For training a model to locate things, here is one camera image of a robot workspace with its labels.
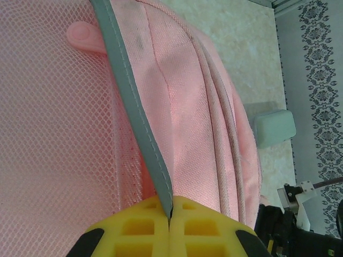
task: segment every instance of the marble floor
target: marble floor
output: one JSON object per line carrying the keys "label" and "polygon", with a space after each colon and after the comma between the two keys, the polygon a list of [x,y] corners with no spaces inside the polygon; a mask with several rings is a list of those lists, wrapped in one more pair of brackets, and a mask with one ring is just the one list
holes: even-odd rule
{"label": "marble floor", "polygon": [[[248,116],[285,109],[272,9],[248,0],[162,0],[215,43]],[[277,189],[295,184],[290,141],[259,150],[262,194],[279,206]]]}

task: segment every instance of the pink fabric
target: pink fabric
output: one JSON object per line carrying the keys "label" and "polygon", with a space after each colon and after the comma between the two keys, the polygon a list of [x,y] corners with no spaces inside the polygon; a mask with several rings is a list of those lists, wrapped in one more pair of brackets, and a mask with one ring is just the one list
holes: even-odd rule
{"label": "pink fabric", "polygon": [[[174,193],[253,226],[256,145],[212,42],[159,2],[112,7]],[[67,40],[77,21],[97,27],[88,0],[0,10],[0,256],[63,256],[154,189],[101,42]]]}

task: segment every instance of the patterned wallpaper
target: patterned wallpaper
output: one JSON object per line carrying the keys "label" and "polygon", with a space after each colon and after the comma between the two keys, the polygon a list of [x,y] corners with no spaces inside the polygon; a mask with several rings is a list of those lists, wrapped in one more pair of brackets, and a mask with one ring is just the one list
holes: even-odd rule
{"label": "patterned wallpaper", "polygon": [[[277,19],[287,108],[300,132],[292,140],[298,181],[343,176],[342,62],[336,61],[343,53],[343,31],[332,29],[339,19],[343,24],[342,14],[343,1],[317,0]],[[318,195],[305,206],[311,226],[338,236],[335,216],[343,185],[327,186]]]}

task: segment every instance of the pink zipper pull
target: pink zipper pull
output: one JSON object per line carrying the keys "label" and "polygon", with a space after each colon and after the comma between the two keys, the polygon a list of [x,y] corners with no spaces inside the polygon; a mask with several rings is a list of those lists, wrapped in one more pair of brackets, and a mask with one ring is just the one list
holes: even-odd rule
{"label": "pink zipper pull", "polygon": [[100,30],[85,21],[77,21],[70,25],[66,37],[68,42],[77,49],[106,54]]}

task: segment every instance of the gray reflective strip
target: gray reflective strip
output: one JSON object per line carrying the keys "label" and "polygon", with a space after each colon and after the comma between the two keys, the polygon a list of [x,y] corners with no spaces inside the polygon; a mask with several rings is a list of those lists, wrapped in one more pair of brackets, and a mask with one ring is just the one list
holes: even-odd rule
{"label": "gray reflective strip", "polygon": [[107,56],[137,144],[153,180],[162,207],[170,221],[173,188],[159,147],[141,104],[122,34],[109,0],[90,0],[102,31]]}

